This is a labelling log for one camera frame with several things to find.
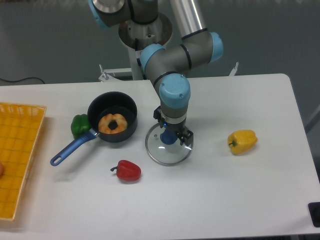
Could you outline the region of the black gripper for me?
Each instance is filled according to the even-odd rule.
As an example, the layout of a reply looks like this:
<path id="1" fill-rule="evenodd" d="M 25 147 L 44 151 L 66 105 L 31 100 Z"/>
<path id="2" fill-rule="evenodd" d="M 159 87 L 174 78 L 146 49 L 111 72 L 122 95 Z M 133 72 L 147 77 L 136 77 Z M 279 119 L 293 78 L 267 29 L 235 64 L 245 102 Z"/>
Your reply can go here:
<path id="1" fill-rule="evenodd" d="M 157 120 L 160 128 L 165 128 L 170 132 L 176 133 L 181 146 L 190 146 L 194 143 L 194 133 L 185 128 L 186 114 L 177 118 L 168 117 L 162 114 L 161 107 L 158 106 L 153 112 L 153 118 Z"/>

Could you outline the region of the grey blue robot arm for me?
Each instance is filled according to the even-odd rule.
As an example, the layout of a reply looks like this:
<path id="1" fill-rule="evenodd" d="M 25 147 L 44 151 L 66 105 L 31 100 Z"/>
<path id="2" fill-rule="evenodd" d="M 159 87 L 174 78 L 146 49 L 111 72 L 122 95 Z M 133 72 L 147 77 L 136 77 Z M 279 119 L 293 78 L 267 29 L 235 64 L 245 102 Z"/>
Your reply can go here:
<path id="1" fill-rule="evenodd" d="M 133 51 L 133 71 L 151 81 L 160 99 L 153 114 L 160 127 L 181 145 L 191 145 L 194 136 L 186 127 L 191 90 L 184 73 L 218 60 L 224 52 L 220 36 L 208 31 L 198 1 L 170 2 L 182 40 L 171 49 L 165 46 L 172 24 L 156 0 L 90 0 L 88 5 L 100 26 L 118 26 L 122 43 Z"/>

